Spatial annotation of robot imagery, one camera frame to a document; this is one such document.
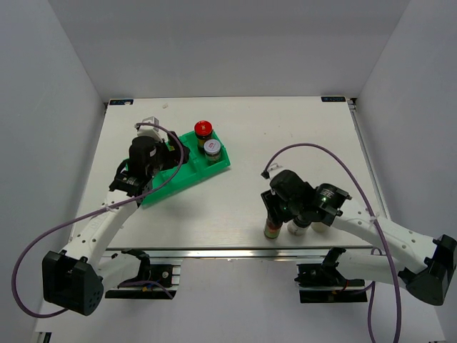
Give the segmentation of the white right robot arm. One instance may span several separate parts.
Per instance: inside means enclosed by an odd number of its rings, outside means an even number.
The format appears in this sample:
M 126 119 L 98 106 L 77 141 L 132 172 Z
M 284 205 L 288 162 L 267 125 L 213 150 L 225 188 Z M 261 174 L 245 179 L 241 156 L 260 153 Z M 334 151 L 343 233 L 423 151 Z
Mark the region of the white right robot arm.
M 441 306 L 456 270 L 456 240 L 416 233 L 383 217 L 375 217 L 332 185 L 313 187 L 295 172 L 283 170 L 261 193 L 267 211 L 265 233 L 278 232 L 283 224 L 303 234 L 312 224 L 322 224 L 352 234 L 384 255 L 350 252 L 332 247 L 321 265 L 296 281 L 303 287 L 343 287 L 353 279 L 398 284 L 413 297 Z

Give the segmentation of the silver lid glass jar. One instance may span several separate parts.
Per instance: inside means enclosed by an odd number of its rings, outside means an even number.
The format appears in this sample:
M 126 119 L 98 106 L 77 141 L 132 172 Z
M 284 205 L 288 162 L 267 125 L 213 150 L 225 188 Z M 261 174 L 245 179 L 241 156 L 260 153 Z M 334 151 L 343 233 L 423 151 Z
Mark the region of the silver lid glass jar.
M 204 154 L 209 164 L 218 162 L 221 158 L 221 142 L 217 139 L 209 139 L 204 143 Z

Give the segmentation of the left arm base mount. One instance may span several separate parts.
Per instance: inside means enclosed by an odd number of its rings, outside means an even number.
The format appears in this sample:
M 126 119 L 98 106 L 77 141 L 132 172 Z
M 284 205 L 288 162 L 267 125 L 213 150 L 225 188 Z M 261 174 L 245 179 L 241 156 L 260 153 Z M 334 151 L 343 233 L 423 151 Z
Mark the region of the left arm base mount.
M 111 261 L 121 259 L 128 278 L 113 288 L 105 286 L 106 299 L 172 300 L 181 276 L 181 261 L 151 257 L 140 249 L 125 249 L 111 255 Z

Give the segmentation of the green label sauce bottle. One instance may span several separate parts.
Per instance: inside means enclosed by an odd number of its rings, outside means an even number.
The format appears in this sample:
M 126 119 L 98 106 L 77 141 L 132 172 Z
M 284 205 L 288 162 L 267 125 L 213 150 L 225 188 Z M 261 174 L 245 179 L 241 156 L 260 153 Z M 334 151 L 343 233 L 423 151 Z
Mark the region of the green label sauce bottle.
M 263 231 L 264 236 L 267 239 L 276 239 L 280 234 L 282 225 L 282 222 L 275 222 L 270 217 L 267 217 Z

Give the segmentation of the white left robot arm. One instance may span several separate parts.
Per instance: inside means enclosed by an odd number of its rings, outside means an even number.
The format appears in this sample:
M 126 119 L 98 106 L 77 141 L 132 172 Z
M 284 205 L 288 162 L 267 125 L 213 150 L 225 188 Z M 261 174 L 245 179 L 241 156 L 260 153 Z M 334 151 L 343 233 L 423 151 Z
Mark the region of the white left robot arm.
M 263 248 L 263 184 L 227 157 L 208 164 L 189 135 L 136 136 L 101 206 L 43 258 L 44 299 L 88 316 L 118 288 L 164 289 L 154 250 Z

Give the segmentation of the red cap sauce bottle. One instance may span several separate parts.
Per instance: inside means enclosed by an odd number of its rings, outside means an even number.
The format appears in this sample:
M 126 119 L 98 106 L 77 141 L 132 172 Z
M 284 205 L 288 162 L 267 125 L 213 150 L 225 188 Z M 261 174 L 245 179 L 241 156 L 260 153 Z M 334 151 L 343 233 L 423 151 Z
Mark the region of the red cap sauce bottle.
M 213 126 L 209 121 L 201 120 L 194 125 L 194 134 L 197 138 L 197 147 L 202 150 L 204 144 L 212 139 Z

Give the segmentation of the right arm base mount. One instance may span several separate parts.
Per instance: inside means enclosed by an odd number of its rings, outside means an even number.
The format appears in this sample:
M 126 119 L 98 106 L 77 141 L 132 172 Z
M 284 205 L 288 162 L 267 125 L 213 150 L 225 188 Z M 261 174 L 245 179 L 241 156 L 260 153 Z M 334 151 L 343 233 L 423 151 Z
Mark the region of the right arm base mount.
M 362 279 L 347 279 L 337 271 L 338 258 L 344 248 L 331 248 L 319 263 L 297 264 L 297 277 L 301 304 L 366 303 L 367 286 Z

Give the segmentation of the yellow label brown bottle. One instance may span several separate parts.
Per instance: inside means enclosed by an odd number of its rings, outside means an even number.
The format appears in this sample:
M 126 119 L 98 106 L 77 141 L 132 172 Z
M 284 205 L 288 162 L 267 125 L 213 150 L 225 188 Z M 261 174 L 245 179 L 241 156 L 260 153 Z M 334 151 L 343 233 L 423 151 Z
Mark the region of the yellow label brown bottle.
M 173 138 L 169 138 L 168 147 L 169 147 L 169 151 L 178 151 L 179 150 L 179 145 L 176 143 L 176 140 Z

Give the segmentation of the black lid spice jar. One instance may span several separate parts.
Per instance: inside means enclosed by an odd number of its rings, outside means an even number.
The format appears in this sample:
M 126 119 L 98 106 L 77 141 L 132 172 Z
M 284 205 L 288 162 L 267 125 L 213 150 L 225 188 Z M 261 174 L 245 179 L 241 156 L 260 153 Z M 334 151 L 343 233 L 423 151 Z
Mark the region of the black lid spice jar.
M 299 237 L 303 236 L 306 233 L 310 225 L 310 221 L 296 217 L 287 224 L 287 230 L 290 234 Z

